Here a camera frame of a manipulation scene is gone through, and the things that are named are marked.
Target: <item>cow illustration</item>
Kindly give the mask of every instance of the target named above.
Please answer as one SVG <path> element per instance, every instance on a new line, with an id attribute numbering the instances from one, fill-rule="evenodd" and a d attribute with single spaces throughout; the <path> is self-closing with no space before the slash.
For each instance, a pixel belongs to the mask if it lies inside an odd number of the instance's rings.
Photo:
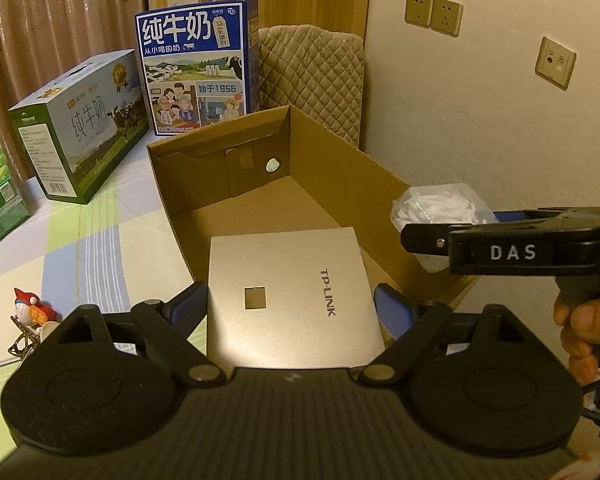
<path id="1" fill-rule="evenodd" d="M 116 106 L 107 112 L 107 117 L 113 119 L 118 133 L 122 134 L 125 142 L 128 142 L 129 137 L 134 136 L 136 133 L 136 126 L 138 125 L 138 118 L 136 117 L 136 113 L 134 113 L 133 107 L 134 104 L 131 103 L 120 110 Z"/>
<path id="2" fill-rule="evenodd" d="M 226 66 L 234 71 L 238 79 L 242 80 L 242 60 L 239 57 L 233 56 Z"/>

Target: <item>human hand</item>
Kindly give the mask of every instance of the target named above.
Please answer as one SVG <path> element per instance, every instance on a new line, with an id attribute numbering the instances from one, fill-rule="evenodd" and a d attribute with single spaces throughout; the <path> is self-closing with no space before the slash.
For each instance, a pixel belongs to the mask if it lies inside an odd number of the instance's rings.
<path id="1" fill-rule="evenodd" d="M 554 304 L 554 321 L 562 327 L 560 341 L 569 354 L 569 370 L 580 385 L 598 374 L 594 345 L 600 344 L 600 298 L 587 301 L 573 312 L 559 294 Z"/>

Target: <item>cardboard flap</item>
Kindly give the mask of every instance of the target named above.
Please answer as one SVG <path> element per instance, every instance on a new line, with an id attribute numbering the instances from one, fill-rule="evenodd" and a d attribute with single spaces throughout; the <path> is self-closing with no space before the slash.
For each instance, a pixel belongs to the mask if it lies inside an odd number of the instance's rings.
<path id="1" fill-rule="evenodd" d="M 285 118 L 285 125 L 280 126 L 275 134 L 233 146 L 225 150 L 225 155 L 231 196 L 241 195 L 287 176 L 289 174 L 288 116 Z"/>
<path id="2" fill-rule="evenodd" d="M 151 154 L 154 177 L 168 215 L 199 209 L 231 196 L 224 151 L 191 157 Z"/>
<path id="3" fill-rule="evenodd" d="M 272 136 L 278 133 L 285 123 L 288 132 L 288 115 L 288 106 L 256 112 L 233 121 L 210 124 L 194 132 L 159 140 L 149 145 L 149 150 L 157 158 L 170 153 L 181 153 L 191 157 L 205 156 Z"/>
<path id="4" fill-rule="evenodd" d="M 393 200 L 407 184 L 320 124 L 291 109 L 289 175 L 342 226 L 414 300 L 450 301 L 459 276 L 430 274 L 404 250 L 390 220 Z"/>
<path id="5" fill-rule="evenodd" d="M 288 175 L 289 124 L 288 107 L 276 108 L 149 145 L 167 211 L 177 216 Z"/>

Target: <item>white plastic bag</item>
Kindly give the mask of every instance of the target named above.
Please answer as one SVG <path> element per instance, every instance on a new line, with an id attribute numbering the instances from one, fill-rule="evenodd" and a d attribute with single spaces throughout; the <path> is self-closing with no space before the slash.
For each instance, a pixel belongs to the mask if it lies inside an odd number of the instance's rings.
<path id="1" fill-rule="evenodd" d="M 410 187 L 394 201 L 391 222 L 398 232 L 407 224 L 490 224 L 498 219 L 467 184 Z M 427 272 L 449 266 L 448 256 L 416 254 Z"/>

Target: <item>chair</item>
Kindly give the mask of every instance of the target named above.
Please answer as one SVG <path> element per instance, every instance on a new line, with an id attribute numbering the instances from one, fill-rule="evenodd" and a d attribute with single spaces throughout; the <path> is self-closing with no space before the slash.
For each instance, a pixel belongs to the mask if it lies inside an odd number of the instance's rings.
<path id="1" fill-rule="evenodd" d="M 291 104 L 353 146 L 360 140 L 362 38 L 314 25 L 261 28 L 260 107 Z"/>

